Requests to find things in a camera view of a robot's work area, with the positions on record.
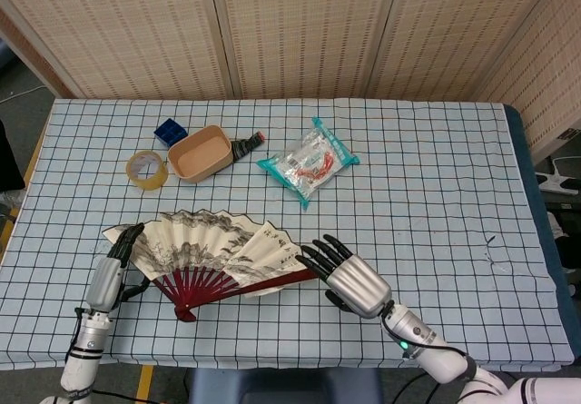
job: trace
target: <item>gray floor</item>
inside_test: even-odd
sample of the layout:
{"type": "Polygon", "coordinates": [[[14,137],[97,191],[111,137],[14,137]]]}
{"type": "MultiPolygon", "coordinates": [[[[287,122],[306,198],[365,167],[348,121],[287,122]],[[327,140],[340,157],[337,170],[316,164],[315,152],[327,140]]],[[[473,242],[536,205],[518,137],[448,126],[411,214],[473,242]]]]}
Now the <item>gray floor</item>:
{"type": "MultiPolygon", "coordinates": [[[[4,99],[12,93],[17,94],[36,87],[39,84],[38,80],[23,64],[15,61],[0,72],[0,99],[4,99]]],[[[33,155],[34,147],[43,129],[53,99],[48,91],[40,90],[10,102],[0,103],[0,119],[5,124],[8,139],[12,144],[15,158],[22,173],[25,172],[33,155]]],[[[564,148],[559,153],[561,155],[570,153],[581,155],[581,138],[571,144],[568,149],[564,148]]],[[[562,173],[581,177],[580,163],[581,160],[563,161],[562,173]]],[[[134,396],[139,382],[140,370],[140,367],[136,365],[104,365],[99,370],[95,387],[134,396]]],[[[150,399],[164,400],[172,404],[187,402],[182,385],[184,373],[183,369],[155,368],[150,399]]],[[[419,370],[382,370],[385,402],[391,402],[404,384],[418,373],[420,373],[419,370]]],[[[58,392],[60,375],[60,369],[0,371],[0,397],[2,397],[0,401],[31,404],[40,402],[44,397],[58,392]]],[[[581,377],[581,368],[567,367],[554,375],[581,377]]],[[[511,379],[503,378],[506,378],[507,383],[510,384],[511,379]]],[[[406,391],[399,402],[423,403],[433,387],[433,380],[422,378],[406,391]]],[[[434,404],[456,402],[461,387],[460,383],[443,386],[431,402],[434,404]]],[[[96,404],[119,402],[123,401],[103,396],[94,397],[96,404]]]]}

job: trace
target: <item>roll of tape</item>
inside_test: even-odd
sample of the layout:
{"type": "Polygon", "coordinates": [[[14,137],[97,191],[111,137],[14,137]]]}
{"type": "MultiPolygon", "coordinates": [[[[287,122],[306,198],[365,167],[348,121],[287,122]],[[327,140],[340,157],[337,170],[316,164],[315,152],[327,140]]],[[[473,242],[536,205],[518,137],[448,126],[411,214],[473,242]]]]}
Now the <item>roll of tape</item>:
{"type": "Polygon", "coordinates": [[[167,168],[165,167],[165,163],[163,163],[162,158],[158,153],[154,153],[150,150],[134,154],[132,158],[127,161],[125,171],[127,172],[129,180],[131,180],[135,186],[142,188],[145,191],[152,191],[161,188],[167,180],[167,168]],[[141,170],[147,165],[151,165],[148,171],[155,170],[155,173],[148,177],[140,178],[139,175],[141,170]]]}

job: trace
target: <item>woven screen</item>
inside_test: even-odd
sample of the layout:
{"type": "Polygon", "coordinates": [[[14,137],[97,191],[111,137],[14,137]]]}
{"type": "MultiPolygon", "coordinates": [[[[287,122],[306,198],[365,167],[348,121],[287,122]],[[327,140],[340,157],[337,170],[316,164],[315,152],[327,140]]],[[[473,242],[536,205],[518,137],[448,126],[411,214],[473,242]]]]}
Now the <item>woven screen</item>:
{"type": "Polygon", "coordinates": [[[202,0],[10,0],[89,98],[225,98],[202,0]]]}
{"type": "Polygon", "coordinates": [[[368,96],[465,100],[535,0],[396,0],[368,96]]]}
{"type": "Polygon", "coordinates": [[[382,0],[225,2],[244,98],[362,95],[382,0]]]}
{"type": "Polygon", "coordinates": [[[523,27],[479,100],[515,106],[538,161],[581,120],[581,0],[546,0],[523,27]]]}

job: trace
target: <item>snack bag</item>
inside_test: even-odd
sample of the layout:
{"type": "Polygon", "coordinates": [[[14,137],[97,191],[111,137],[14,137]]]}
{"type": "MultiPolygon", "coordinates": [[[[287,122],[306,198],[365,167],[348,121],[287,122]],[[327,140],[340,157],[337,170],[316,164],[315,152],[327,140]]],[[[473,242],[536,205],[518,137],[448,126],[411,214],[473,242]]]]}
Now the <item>snack bag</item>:
{"type": "Polygon", "coordinates": [[[325,127],[319,117],[313,117],[313,128],[300,142],[269,159],[258,161],[287,188],[295,191],[303,209],[309,206],[311,195],[345,166],[359,163],[337,137],[325,127]]]}

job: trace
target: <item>grid pattern cloth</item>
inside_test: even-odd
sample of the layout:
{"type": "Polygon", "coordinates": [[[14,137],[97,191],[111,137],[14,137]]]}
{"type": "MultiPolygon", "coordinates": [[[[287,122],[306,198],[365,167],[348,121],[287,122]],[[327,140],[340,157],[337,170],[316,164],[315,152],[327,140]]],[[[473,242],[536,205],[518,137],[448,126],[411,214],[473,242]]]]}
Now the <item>grid pattern cloth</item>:
{"type": "MultiPolygon", "coordinates": [[[[523,192],[502,105],[384,100],[145,102],[56,100],[28,196],[0,270],[5,369],[62,364],[102,230],[158,212],[247,213],[295,242],[330,233],[366,258],[451,345],[503,370],[556,370],[573,360],[523,192]],[[361,159],[325,184],[307,211],[255,162],[323,122],[361,159]],[[130,184],[126,161],[166,149],[153,131],[221,125],[266,143],[198,184],[130,184]]],[[[130,267],[127,282],[142,275],[130,267]]],[[[179,322],[155,287],[113,316],[106,360],[250,368],[412,366],[377,320],[341,312],[309,281],[258,298],[200,307],[179,322]]]]}

